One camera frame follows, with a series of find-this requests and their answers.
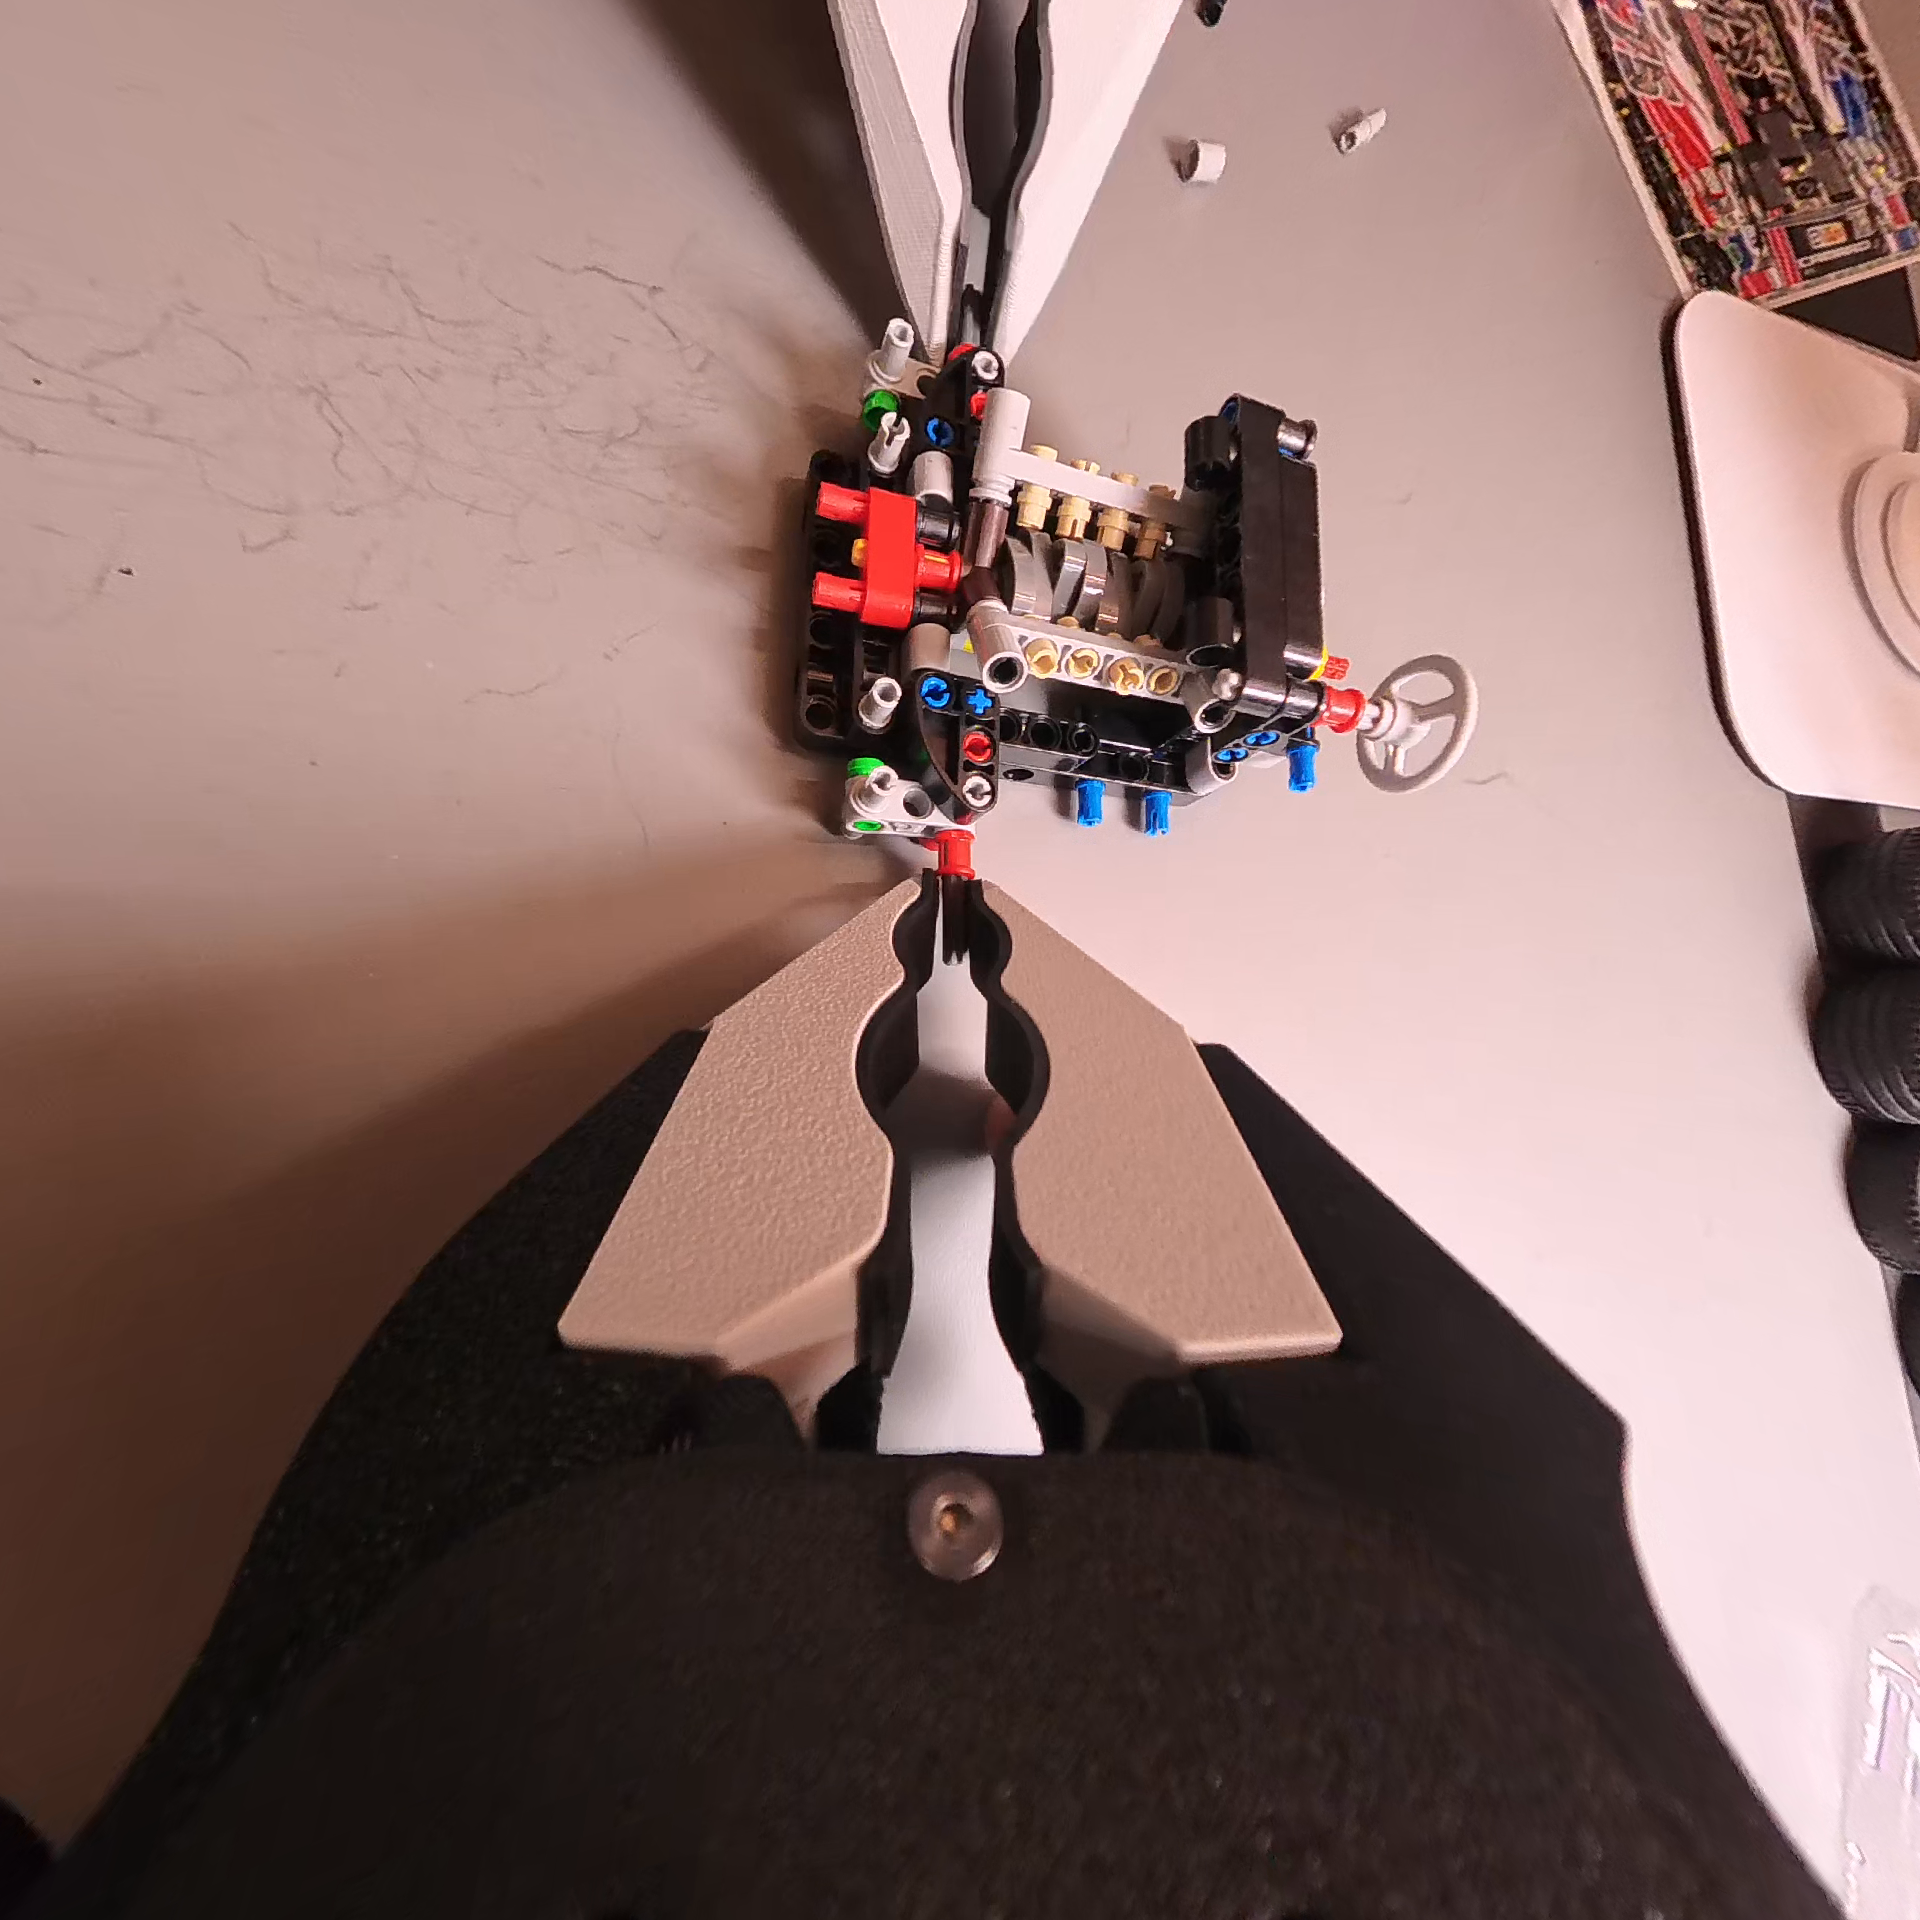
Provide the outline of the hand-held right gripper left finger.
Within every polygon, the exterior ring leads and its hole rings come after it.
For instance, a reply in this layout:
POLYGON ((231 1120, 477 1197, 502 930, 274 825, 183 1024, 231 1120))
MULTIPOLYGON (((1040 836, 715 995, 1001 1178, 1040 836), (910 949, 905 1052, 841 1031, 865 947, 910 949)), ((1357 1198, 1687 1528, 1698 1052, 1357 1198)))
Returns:
POLYGON ((868 1428, 910 1305, 881 1114, 917 1072, 940 882, 892 885, 718 1014, 558 1321, 596 1356, 677 1356, 868 1428))

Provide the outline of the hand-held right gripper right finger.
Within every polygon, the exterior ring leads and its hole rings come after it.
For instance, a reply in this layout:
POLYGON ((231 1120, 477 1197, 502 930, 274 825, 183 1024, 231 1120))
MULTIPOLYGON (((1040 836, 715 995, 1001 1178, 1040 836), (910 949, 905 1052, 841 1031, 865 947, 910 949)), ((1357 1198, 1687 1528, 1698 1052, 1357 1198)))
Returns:
POLYGON ((1316 1284, 1201 1047, 1001 885, 975 882, 996 1163, 991 1312, 1040 1444, 1094 1445, 1148 1378, 1329 1356, 1316 1284))

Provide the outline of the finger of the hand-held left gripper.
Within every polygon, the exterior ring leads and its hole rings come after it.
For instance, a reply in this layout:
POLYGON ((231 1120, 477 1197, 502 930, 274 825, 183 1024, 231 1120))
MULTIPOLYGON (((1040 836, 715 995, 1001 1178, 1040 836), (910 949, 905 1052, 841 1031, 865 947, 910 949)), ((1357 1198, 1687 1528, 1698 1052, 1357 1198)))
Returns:
POLYGON ((958 128, 975 12, 975 2, 828 2, 881 244, 936 356, 952 341, 962 281, 970 180, 958 128))
POLYGON ((989 341, 1012 361, 1130 128, 1181 2, 1035 2, 1020 27, 1012 180, 991 255, 989 341))

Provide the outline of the lego car chassis assembly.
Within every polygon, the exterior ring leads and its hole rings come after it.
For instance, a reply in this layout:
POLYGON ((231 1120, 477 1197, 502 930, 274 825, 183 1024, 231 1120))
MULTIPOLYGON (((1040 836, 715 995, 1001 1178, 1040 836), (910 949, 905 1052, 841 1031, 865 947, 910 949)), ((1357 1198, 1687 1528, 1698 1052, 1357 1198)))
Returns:
POLYGON ((1227 394, 1188 421, 1181 478, 1142 483, 1031 441, 996 350, 928 361, 898 317, 858 400, 865 450, 821 447, 804 476, 792 683, 797 745, 842 770, 848 842, 977 836, 1004 789, 1164 838, 1254 770, 1310 795, 1336 741, 1392 798, 1462 761, 1478 690, 1457 661, 1363 687, 1329 651, 1310 421, 1227 394), (910 441, 874 472, 889 410, 910 441), (902 683, 884 730, 858 722, 871 676, 902 683))

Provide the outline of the holographic sticker sheet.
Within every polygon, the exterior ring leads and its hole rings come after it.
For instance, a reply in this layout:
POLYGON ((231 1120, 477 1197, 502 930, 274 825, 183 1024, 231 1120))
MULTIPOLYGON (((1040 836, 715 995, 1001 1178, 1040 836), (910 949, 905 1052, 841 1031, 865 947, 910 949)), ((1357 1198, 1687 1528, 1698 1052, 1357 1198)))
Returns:
POLYGON ((1687 296, 1916 264, 1916 129, 1861 2, 1554 9, 1687 296))

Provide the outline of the clear plastic bag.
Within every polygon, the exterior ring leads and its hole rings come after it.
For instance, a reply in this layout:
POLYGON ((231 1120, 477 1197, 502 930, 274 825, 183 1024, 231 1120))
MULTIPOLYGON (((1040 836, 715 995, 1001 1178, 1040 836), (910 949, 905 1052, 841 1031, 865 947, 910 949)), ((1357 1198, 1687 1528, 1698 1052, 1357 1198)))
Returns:
POLYGON ((1842 1909, 1916 1915, 1916 1603, 1857 1610, 1842 1742, 1842 1909))

